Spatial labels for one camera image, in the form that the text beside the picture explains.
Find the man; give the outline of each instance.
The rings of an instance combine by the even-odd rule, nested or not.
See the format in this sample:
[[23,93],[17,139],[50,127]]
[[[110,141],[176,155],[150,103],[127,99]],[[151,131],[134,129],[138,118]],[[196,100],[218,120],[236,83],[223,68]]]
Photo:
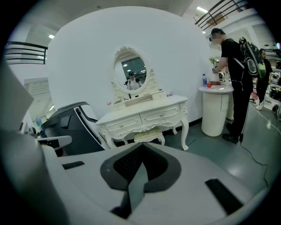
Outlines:
[[213,69],[214,73],[222,70],[227,64],[230,73],[234,101],[234,122],[228,123],[227,128],[230,134],[223,134],[223,139],[238,143],[242,132],[249,105],[250,95],[253,91],[252,77],[244,72],[244,56],[241,53],[240,45],[232,39],[227,39],[226,34],[219,28],[211,32],[211,41],[221,45],[221,58],[218,66]]
[[258,78],[257,84],[256,84],[256,92],[259,96],[259,105],[256,106],[257,110],[262,110],[264,105],[264,96],[267,91],[267,86],[271,83],[271,73],[272,68],[270,62],[266,59],[267,55],[263,48],[261,48],[260,53],[262,54],[265,69],[266,69],[266,75],[262,78]]
[[133,71],[129,72],[130,80],[127,84],[128,90],[136,90],[139,89],[142,86],[142,83],[139,81],[137,82],[135,79],[135,73]]

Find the white wall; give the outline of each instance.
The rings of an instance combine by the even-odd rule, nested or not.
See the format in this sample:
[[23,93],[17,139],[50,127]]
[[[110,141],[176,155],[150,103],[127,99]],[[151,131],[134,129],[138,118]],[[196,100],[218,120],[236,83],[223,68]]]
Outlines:
[[21,22],[19,23],[13,32],[11,33],[8,41],[20,41],[25,42],[26,37],[31,29],[31,24]]
[[9,67],[22,84],[26,79],[48,77],[47,67],[44,64],[13,64]]
[[[140,27],[145,33],[139,34]],[[47,61],[55,107],[86,101],[98,118],[109,112],[107,102],[114,99],[112,61],[124,45],[146,57],[160,87],[188,97],[189,121],[202,117],[198,87],[202,74],[212,73],[206,38],[192,22],[146,7],[96,11],[58,31],[49,44]]]

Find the person in green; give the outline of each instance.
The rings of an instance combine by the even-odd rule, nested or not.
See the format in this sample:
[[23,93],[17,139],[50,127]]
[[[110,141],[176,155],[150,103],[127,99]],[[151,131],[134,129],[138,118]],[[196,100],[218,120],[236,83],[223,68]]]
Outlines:
[[259,105],[256,106],[256,109],[262,110],[264,105],[264,96],[267,91],[267,86],[271,83],[272,68],[270,62],[266,59],[267,55],[265,50],[261,48],[259,51],[262,54],[265,69],[266,69],[266,75],[262,78],[258,78],[256,83],[256,92],[259,96]]

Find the black t-shirt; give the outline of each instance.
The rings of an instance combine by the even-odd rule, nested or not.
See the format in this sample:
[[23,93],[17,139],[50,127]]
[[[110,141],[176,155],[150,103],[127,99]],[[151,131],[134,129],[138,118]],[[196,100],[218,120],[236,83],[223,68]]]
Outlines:
[[221,57],[228,58],[228,70],[231,78],[232,87],[234,90],[245,90],[252,92],[253,81],[248,73],[244,73],[244,69],[234,60],[236,58],[244,65],[244,56],[241,53],[240,45],[230,39],[223,40],[221,43]]
[[269,74],[272,72],[272,68],[271,68],[271,64],[267,59],[264,59],[264,65],[265,65],[265,70],[266,70],[266,74],[263,78],[258,79],[258,82],[264,85],[268,85],[268,81],[269,81]]

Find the black backpack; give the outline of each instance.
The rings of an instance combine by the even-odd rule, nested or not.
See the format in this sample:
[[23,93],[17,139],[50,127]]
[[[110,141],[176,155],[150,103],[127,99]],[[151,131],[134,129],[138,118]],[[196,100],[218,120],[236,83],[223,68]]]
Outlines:
[[241,53],[244,56],[244,61],[240,62],[238,59],[233,58],[243,69],[253,77],[262,78],[266,75],[266,69],[263,62],[263,57],[259,49],[252,42],[247,41],[244,37],[239,39]]

